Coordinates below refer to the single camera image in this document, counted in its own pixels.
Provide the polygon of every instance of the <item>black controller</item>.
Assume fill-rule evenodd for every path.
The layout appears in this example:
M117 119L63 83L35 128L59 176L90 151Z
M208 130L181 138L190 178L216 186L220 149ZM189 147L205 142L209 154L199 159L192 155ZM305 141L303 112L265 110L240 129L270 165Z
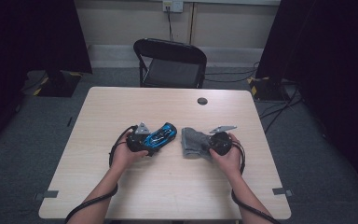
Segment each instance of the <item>black controller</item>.
M226 155L232 147L232 140L228 133L216 133L209 139L210 148L212 148L220 156Z

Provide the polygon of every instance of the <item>person's right hand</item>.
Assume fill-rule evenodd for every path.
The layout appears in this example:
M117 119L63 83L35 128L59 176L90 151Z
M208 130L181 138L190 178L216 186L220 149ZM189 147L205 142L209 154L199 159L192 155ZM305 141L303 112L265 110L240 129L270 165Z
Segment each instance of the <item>person's right hand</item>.
M229 133L228 135L233 142L240 142L234 134ZM212 158L218 163L219 168L225 175L241 174L241 153L237 148L231 147L230 151L224 156L220 156L211 148L209 151L211 152Z
M126 132L126 134L124 134L124 136L119 140L119 144L116 148L112 161L112 167L115 167L116 169L124 171L125 169L130 167L135 161L146 156L148 153L147 150L132 152L129 149L129 147L127 146L126 139L130 134L131 132Z

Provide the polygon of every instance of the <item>black backdrop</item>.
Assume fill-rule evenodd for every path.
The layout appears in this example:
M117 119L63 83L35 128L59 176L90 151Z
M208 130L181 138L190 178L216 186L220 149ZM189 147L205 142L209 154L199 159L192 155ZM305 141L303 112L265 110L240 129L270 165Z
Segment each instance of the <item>black backdrop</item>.
M358 173L358 1L282 0L257 76L300 82L328 139Z
M73 0L0 1L1 121L28 71L48 69L91 73Z

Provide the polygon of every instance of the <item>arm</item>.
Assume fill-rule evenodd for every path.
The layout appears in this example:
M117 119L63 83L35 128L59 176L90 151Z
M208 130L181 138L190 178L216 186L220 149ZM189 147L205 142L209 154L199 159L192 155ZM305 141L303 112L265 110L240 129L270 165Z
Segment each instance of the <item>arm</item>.
M100 183L94 188L89 196L87 196L84 202L111 192L116 187L116 184L124 171L130 167L133 162L147 154L147 151L130 151L125 143L128 134L129 133L120 139L119 142L124 143L118 145L115 151L115 156L113 157L112 166L106 172ZM110 198L92 204L75 213L71 219L69 219L68 223L103 223L109 204Z
M235 142L240 142L230 133L229 136ZM218 163L219 168L223 171L228 179L230 186L233 188L238 200L253 208L271 216L267 208L257 199L252 190L242 178L240 171L241 153L232 147L231 150L224 156L220 156L213 149L210 149L213 159ZM262 217L259 217L252 212L240 207L240 213L243 223L270 223Z

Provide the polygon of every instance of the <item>black cable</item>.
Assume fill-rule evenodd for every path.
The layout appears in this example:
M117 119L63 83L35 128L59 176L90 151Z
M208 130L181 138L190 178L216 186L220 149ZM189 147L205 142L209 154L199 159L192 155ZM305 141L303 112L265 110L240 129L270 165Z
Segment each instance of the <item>black cable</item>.
M170 40L173 42L173 34L172 34L172 27L171 27L171 8L165 7L168 14L168 23L170 24Z
M244 73L230 73L230 74L247 74L247 73L251 73L251 72L252 72L252 74L251 74L250 76L247 76L247 77L241 78L241 79L237 79L237 80L232 80L232 81L220 81L220 80L212 80L212 79L207 79L207 78L205 78L204 80L205 80L205 81L212 81L212 82L240 82L240 81L244 81L244 80L246 80L247 78L251 77L256 70L252 70L252 71L248 71L248 72L244 72ZM221 75L221 74L222 74L222 73L220 73L220 74L205 74L205 75Z
M91 199L89 201L86 201L84 203L82 203L81 205L79 205L78 207L76 207L74 210L72 210L68 216L66 217L65 219L65 222L64 223L68 223L69 219L71 219L71 217L78 211L80 211L81 209L85 208L85 207L88 207L92 204L95 204L95 203L98 203L98 202L101 202L105 199L108 199L110 197L113 197L116 193L117 193L117 190L118 190L118 185L116 185L116 187L112 190L112 192L110 193L107 193L103 196L100 196L98 198L94 198L94 199Z
M267 107L266 109L263 110L263 112L261 114L258 115L258 117L262 117L264 115L264 113L266 113L269 109L271 109L272 107L278 106L278 105L284 105L285 102L281 102L281 103L277 103L276 105L272 105Z
M297 105L297 104L300 103L301 101L302 101L302 97L301 97L298 101L296 101L295 103L290 104L288 107L291 107L291 106L293 106L293 105ZM274 111L272 111L272 112L269 112L269 113L267 113L266 115L261 116L260 119L263 119L263 118L265 118L265 117L267 117L267 116L269 116L269 115L278 113L278 112L280 112L282 109L283 109L283 108L280 108L280 109L274 110Z
M296 97L296 93L298 91L298 86L296 86L296 90L295 93L293 93L292 97L290 97L289 102L287 102L287 104L278 110L278 114L272 119L272 121L269 123L269 125L267 126L267 128L264 130L264 133L267 133L269 131L269 127L271 127L272 123L280 116L280 114L283 112L284 109L286 109L287 107L290 106L290 103L292 103L293 99L295 99Z
M255 65L260 62L254 63L253 70L247 71L247 72L227 72L227 73L205 73L205 75L236 75L236 74L248 74L253 73L257 71L257 68L255 68Z
M124 136L124 134L126 134L126 132L129 130L129 129L136 129L137 126L130 126L128 129L126 129L121 135L120 137L117 139L117 141L115 142L115 144L112 146L112 149L110 151L110 155L109 155L109 167L112 165L112 160L113 160L113 156L115 154L115 150L117 148L118 145L120 144L123 144L125 142L121 142L119 143L118 141L120 141L120 139ZM109 193L107 194L104 194L103 196L100 196L100 197L97 197L97 198L94 198L94 199L91 199L91 200L88 200L86 202L83 202L81 205L79 205L78 207L74 208L69 214L68 216L66 217L65 219L65 222L64 223L68 223L69 219L71 219L71 217L78 211L80 211L81 209L85 208L85 207L88 207L92 204L95 204L95 203L98 203L98 202L101 202L103 200L106 200L110 197L113 197L118 191L118 184L116 184L116 187Z
M241 153L241 168L240 168L240 171L241 171L241 175L242 175L243 170L245 168L245 150L243 149L243 146L241 145L241 143L235 142L235 141L233 141L232 143L233 143L232 146L237 148ZM267 215L266 213L264 213L264 212L262 212L262 211L260 211L258 209L253 208L252 206L249 206L249 205L241 202L237 198L237 196L235 195L234 190L231 191L231 198L232 198L232 201L234 201L234 203L236 203L239 207L241 207L243 209L246 209L249 212L251 212L251 213L253 213L253 214L257 215L257 216L260 216L260 217L264 218L265 220L267 220L267 221L269 221L269 222L271 222L273 224L280 224L280 222L277 221L275 218Z

